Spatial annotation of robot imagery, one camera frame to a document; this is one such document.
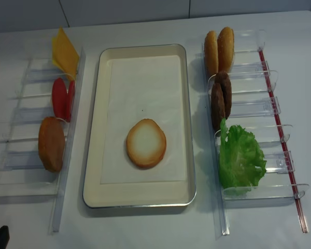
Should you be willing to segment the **black gripper tip bottom left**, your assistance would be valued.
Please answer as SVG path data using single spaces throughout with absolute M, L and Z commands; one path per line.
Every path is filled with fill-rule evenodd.
M 10 239 L 8 226 L 2 226 L 0 228 L 0 249 L 6 249 Z

